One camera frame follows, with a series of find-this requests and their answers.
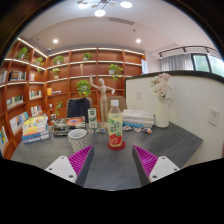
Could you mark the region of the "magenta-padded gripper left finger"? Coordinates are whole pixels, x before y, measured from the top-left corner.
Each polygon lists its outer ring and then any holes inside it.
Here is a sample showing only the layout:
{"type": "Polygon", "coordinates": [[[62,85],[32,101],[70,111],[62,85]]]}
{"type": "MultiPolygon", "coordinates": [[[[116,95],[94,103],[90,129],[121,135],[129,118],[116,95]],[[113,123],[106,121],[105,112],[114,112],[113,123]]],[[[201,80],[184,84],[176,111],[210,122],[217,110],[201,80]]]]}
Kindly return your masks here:
{"type": "Polygon", "coordinates": [[[84,186],[93,155],[94,146],[87,146],[69,157],[58,157],[46,168],[46,171],[79,186],[84,186]]]}

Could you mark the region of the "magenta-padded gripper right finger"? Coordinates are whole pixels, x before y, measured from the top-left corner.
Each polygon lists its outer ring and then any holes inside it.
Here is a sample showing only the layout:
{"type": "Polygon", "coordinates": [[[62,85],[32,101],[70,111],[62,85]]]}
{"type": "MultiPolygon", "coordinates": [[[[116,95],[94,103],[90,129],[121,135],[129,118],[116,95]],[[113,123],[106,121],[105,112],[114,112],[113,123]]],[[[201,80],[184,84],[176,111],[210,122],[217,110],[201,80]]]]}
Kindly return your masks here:
{"type": "Polygon", "coordinates": [[[166,156],[157,157],[136,145],[133,146],[132,155],[142,186],[179,171],[179,168],[166,156]]]}

